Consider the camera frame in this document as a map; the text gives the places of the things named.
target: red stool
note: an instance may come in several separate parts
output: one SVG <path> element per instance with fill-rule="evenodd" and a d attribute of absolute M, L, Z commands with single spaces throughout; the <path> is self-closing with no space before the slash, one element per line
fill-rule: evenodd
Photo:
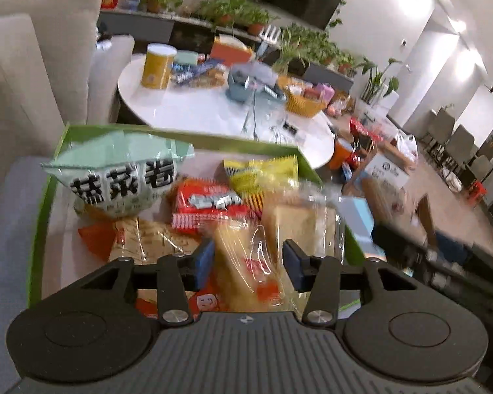
<path fill-rule="evenodd" d="M 475 207 L 482 197 L 484 197 L 487 194 L 487 190 L 484 188 L 484 185 L 480 181 L 475 181 L 473 184 L 469 187 L 469 196 L 467 198 L 467 202 L 470 205 L 473 205 Z"/>

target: orange cup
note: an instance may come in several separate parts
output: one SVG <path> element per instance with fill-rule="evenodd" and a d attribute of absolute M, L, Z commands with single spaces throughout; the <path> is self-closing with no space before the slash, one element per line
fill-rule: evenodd
<path fill-rule="evenodd" d="M 329 169 L 337 170 L 342 163 L 352 154 L 352 146 L 345 139 L 338 138 L 334 142 L 334 154 L 329 161 Z"/>

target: yellow basket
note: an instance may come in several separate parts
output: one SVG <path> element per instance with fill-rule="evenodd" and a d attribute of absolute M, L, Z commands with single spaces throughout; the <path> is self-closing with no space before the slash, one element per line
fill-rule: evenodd
<path fill-rule="evenodd" d="M 287 95 L 287 103 L 285 106 L 287 111 L 311 119 L 321 110 L 327 108 L 327 102 L 325 101 L 313 101 L 312 99 L 304 98 L 303 96 L 296 96 L 290 93 L 287 86 L 291 84 L 304 85 L 304 83 L 297 78 L 279 76 L 277 79 L 277 85 Z"/>

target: yellow canister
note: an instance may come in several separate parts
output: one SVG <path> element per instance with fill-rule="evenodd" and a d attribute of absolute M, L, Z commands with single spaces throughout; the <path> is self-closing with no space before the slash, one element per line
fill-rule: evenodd
<path fill-rule="evenodd" d="M 176 54 L 177 49 L 167 44 L 148 44 L 141 85 L 149 89 L 166 89 Z"/>

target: green snack bag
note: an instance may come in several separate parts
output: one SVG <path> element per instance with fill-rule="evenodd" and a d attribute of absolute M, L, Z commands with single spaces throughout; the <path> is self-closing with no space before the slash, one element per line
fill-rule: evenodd
<path fill-rule="evenodd" d="M 170 188 L 178 163 L 193 155 L 187 142 L 117 131 L 71 144 L 42 166 L 77 195 L 77 211 L 118 219 L 149 208 Z"/>

